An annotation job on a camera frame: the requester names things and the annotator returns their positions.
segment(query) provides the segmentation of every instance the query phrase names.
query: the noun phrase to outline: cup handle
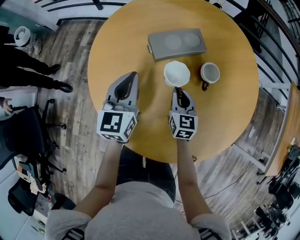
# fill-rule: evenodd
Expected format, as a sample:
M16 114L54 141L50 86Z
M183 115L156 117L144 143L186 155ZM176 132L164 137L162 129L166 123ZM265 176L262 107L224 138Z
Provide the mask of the cup handle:
M207 89L208 89L208 86L209 86L210 84L208 83L208 82L206 82L206 81L203 81L202 82L202 90L203 91L206 91Z

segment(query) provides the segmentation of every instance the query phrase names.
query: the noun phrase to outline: white cup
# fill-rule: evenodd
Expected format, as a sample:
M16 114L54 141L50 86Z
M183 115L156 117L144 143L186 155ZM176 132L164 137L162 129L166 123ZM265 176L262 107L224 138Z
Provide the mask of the white cup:
M206 91L210 84L216 83L220 79L220 70L216 64L206 62L201 66L201 78L203 79L202 90Z
M182 87L189 82L191 73L188 67L178 61L172 61L165 65L164 79L170 87Z

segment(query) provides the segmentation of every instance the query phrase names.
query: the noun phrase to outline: round wooden table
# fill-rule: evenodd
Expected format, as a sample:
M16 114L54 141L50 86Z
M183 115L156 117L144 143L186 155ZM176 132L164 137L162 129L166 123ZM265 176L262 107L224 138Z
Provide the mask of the round wooden table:
M148 34L199 28L207 52L154 62ZM139 74L139 122L126 144L147 158L177 162L176 139L168 116L173 88L163 79L166 63L178 60L191 72L183 86L195 100L198 130L190 141L197 160L211 158L229 147L251 120L258 98L258 70L252 48L238 25L203 0L133 0L101 27L89 57L88 82L96 110L102 109L108 87L131 71ZM205 62L220 69L220 80L202 91L197 70Z

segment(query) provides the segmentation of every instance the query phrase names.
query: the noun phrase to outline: black pants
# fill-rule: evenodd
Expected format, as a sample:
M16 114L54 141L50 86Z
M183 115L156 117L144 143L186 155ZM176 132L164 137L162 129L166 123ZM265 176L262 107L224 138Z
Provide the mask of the black pants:
M0 64L0 85L2 87L36 86L38 88L59 89L62 85L60 81L41 75L50 73L50 68L47 64L32 58L27 53L14 47L2 46L2 49L4 53L1 56ZM41 74L26 71L18 67L31 68Z
M3 36L3 43L15 43L14 35L6 34Z
M123 146L117 185L131 181L149 182L175 201L176 186L170 165L146 158L146 167L143 168L143 157Z

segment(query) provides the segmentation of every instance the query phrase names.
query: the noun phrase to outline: person standing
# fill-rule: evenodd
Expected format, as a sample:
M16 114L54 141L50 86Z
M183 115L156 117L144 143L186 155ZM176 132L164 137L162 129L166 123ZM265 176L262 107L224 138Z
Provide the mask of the person standing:
M0 86L4 88L11 86L35 86L72 92L73 88L69 84L48 77L48 75L54 74L60 69L60 64L50 67L22 50L18 50L10 45L4 45L8 40L8 29L3 26L0 27ZM18 67L31 68L37 73Z
M231 240L224 217L203 198L187 140L177 139L178 184L186 219L174 208L167 163L110 141L95 186L73 210L48 213L46 240Z

